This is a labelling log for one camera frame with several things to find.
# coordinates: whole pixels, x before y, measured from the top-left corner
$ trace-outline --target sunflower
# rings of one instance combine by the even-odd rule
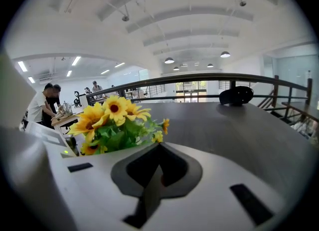
[[[105,153],[108,150],[108,148],[105,146],[103,146],[103,147],[104,147],[104,153]],[[88,143],[84,142],[82,144],[81,154],[86,155],[86,156],[90,156],[90,155],[93,155],[98,149],[99,149],[98,145],[90,146]]]
[[[82,114],[77,115],[81,119],[78,123],[70,126],[69,134],[78,135],[81,133],[87,133],[85,140],[91,142],[94,138],[94,130],[103,126],[109,115],[104,113],[101,104],[95,103],[94,107],[87,106]]]
[[[130,119],[131,121],[134,121],[136,118],[141,118],[144,121],[147,120],[147,117],[151,117],[149,111],[151,109],[141,109],[139,110],[142,106],[136,106],[136,104],[131,103],[130,100],[127,100],[127,118]]]
[[[157,131],[153,134],[152,142],[163,142],[163,132]]]
[[[161,125],[165,134],[167,134],[167,128],[169,126],[169,119],[163,119],[163,124]]]
[[[113,119],[117,126],[121,124],[123,118],[128,114],[126,112],[127,104],[124,97],[118,97],[116,95],[110,96],[102,105],[105,109],[105,114],[110,114],[110,119]]]

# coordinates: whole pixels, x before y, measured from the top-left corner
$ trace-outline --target wooden table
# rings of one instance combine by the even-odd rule
[[[79,107],[79,108],[74,109],[74,113],[72,115],[70,115],[70,116],[64,115],[62,117],[59,117],[58,119],[53,118],[52,122],[51,122],[51,126],[53,126],[53,128],[55,130],[57,130],[61,134],[63,134],[62,130],[61,130],[61,126],[65,125],[67,123],[70,123],[70,122],[72,122],[74,120],[77,120],[78,116],[76,116],[76,115],[79,114],[79,113],[82,113],[82,112],[83,112],[83,108]]]
[[[309,117],[316,122],[319,122],[319,110],[310,105],[307,105],[304,102],[282,102],[282,104],[287,106],[288,108],[300,112],[301,114]]]
[[[292,193],[298,177],[310,170],[318,151],[289,125],[245,104],[217,102],[142,103],[152,119],[170,119],[164,141],[228,158],[271,185],[282,196]]]

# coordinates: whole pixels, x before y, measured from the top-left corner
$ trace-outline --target black slot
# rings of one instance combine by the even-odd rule
[[[270,210],[244,184],[233,185],[230,190],[257,226],[273,216]]]
[[[90,163],[80,164],[80,165],[73,165],[69,166],[68,169],[71,173],[84,170],[86,168],[93,167]]]

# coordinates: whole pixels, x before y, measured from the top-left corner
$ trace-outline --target man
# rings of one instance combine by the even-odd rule
[[[98,85],[98,83],[96,81],[93,81],[92,92],[94,93],[94,92],[101,91],[101,90],[103,90],[103,88],[100,85]],[[100,94],[100,95],[97,95],[96,98],[100,99],[100,98],[102,98],[102,96],[104,96],[104,95]]]
[[[59,99],[60,92],[61,92],[61,86],[56,84],[53,86],[54,97],[47,97],[46,98],[46,102],[48,104],[48,105],[46,105],[46,107],[55,114],[56,114],[56,110],[55,110],[55,106],[54,106],[55,103],[57,104],[59,109],[62,108],[61,104],[60,104],[60,99]],[[48,128],[54,129],[53,126],[51,126],[51,122],[52,122],[51,119],[52,119],[52,117],[50,115],[48,115],[44,111],[42,111],[42,121],[43,121],[44,125]]]
[[[54,92],[53,85],[48,83],[43,92],[38,92],[35,94],[34,98],[31,100],[28,106],[28,122],[36,122],[38,124],[43,125],[42,122],[42,111],[48,114],[51,117],[55,116],[55,113],[52,112],[48,107],[50,107],[46,102],[46,97],[56,97],[56,93]]]

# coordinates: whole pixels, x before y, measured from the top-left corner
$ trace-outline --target ceiling light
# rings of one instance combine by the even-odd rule
[[[123,65],[124,63],[125,63],[125,62],[122,62],[122,63],[120,63],[120,64],[117,64],[117,65],[114,66],[114,68],[117,68],[117,67]]]
[[[227,58],[227,57],[230,57],[230,53],[229,53],[229,52],[227,52],[227,51],[224,51],[224,52],[222,52],[222,53],[220,54],[220,57],[221,57],[221,58]]]
[[[26,71],[27,71],[26,67],[24,66],[23,61],[19,61],[18,64],[19,64],[19,66],[20,66],[20,68],[21,68],[21,70],[22,70],[23,72],[26,72]]]
[[[106,72],[108,72],[108,71],[110,71],[110,70],[107,69],[106,71],[103,71],[103,72],[101,73],[101,75],[103,75],[104,73],[106,73]]]
[[[77,64],[77,62],[80,60],[80,58],[81,58],[80,56],[75,57],[75,59],[72,63],[72,66],[75,66]]]
[[[171,57],[166,58],[165,63],[173,63],[174,60]]]
[[[32,83],[32,84],[34,84],[34,83],[35,83],[35,81],[33,80],[33,78],[32,78],[32,77],[29,77],[28,79],[31,81],[31,83]]]

